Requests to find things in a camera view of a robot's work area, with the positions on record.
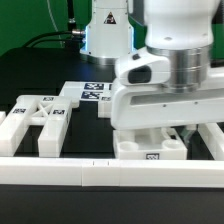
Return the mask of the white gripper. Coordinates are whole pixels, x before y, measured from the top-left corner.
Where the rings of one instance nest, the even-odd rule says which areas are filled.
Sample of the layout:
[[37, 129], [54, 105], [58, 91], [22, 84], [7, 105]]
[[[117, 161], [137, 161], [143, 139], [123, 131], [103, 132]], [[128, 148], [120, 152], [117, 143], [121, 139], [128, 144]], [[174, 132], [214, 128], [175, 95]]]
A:
[[196, 125], [224, 121], [224, 77], [210, 76], [191, 93], [163, 93], [158, 86], [112, 85], [111, 125], [116, 130], [137, 130], [186, 125], [181, 131], [185, 144]]

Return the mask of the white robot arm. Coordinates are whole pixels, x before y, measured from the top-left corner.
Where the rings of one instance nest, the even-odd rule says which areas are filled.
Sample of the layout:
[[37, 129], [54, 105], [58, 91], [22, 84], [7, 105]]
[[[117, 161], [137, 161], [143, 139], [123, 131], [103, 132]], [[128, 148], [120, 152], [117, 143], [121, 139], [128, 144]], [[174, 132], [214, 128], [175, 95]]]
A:
[[114, 58], [113, 140], [151, 128], [224, 121], [224, 68], [210, 65], [220, 0], [95, 0], [81, 53]]

